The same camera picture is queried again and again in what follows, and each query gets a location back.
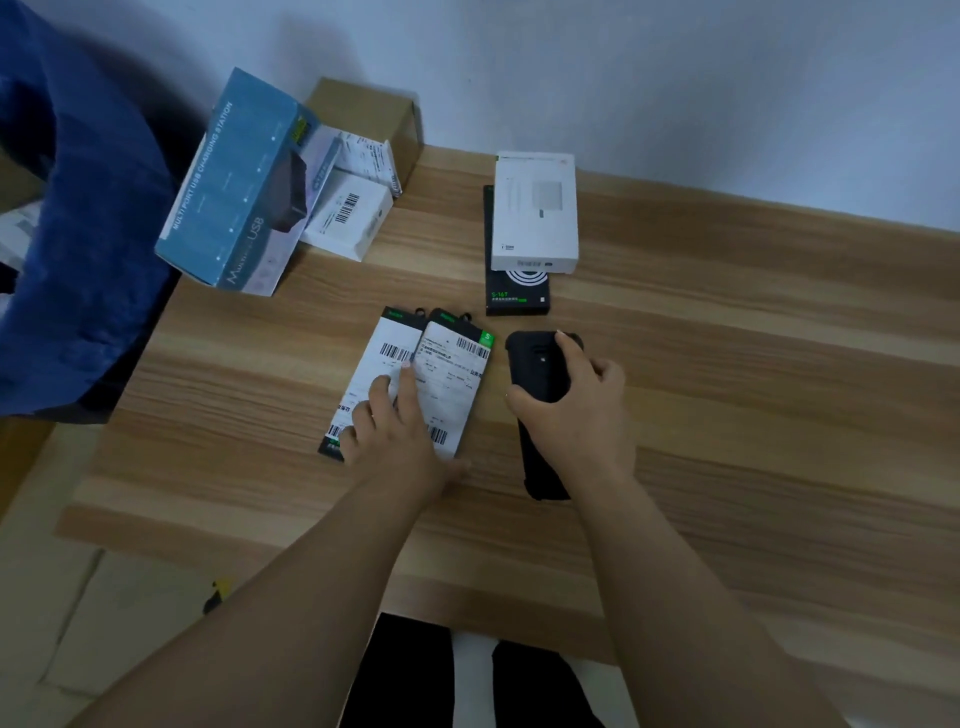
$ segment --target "wooden table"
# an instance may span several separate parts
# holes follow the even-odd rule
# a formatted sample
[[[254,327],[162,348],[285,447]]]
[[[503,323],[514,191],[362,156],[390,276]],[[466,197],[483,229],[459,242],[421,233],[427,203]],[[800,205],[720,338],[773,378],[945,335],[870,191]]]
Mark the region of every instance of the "wooden table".
[[[364,263],[300,250],[270,299],[182,281],[60,533],[252,573],[344,492],[316,449],[384,304],[470,311],[497,336],[474,469],[384,608],[610,662],[574,510],[526,496],[503,401],[507,334],[562,327],[623,363],[637,477],[789,652],[960,695],[960,235],[580,174],[550,316],[487,319],[492,171],[428,148]]]

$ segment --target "phone case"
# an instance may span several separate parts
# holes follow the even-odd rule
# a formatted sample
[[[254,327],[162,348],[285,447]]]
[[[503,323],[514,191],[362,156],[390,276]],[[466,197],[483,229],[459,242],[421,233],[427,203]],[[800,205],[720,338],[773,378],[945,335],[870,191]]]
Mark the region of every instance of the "phone case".
[[[507,337],[510,379],[535,400],[555,402],[570,389],[564,353],[554,339],[554,331],[515,331]],[[582,349],[584,342],[575,333],[571,339]],[[520,452],[523,455],[523,485],[536,500],[569,500],[560,478],[534,447],[523,423],[520,428]]]

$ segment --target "black product box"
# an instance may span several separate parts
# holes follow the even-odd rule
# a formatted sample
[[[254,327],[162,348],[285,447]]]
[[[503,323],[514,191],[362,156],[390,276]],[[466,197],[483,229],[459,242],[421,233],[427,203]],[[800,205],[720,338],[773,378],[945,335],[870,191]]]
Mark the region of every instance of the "black product box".
[[[545,273],[492,271],[493,185],[483,188],[484,260],[488,316],[538,316],[550,311],[550,278]]]

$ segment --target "black pants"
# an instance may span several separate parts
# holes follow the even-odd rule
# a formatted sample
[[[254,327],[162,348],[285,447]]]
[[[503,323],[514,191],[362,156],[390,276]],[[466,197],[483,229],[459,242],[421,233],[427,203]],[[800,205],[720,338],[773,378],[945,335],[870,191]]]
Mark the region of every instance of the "black pants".
[[[556,652],[501,642],[493,651],[497,728],[603,728]],[[380,615],[353,681],[342,728],[453,724],[453,644],[435,624]]]

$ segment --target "blue fabric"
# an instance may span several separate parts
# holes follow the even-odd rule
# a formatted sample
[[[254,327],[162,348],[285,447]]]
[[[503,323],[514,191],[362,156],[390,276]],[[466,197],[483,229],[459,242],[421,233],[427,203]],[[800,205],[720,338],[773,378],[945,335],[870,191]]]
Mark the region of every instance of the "blue fabric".
[[[0,0],[0,138],[32,169],[53,157],[0,319],[6,415],[76,401],[144,333],[171,274],[154,244],[176,185],[139,110],[15,0]]]

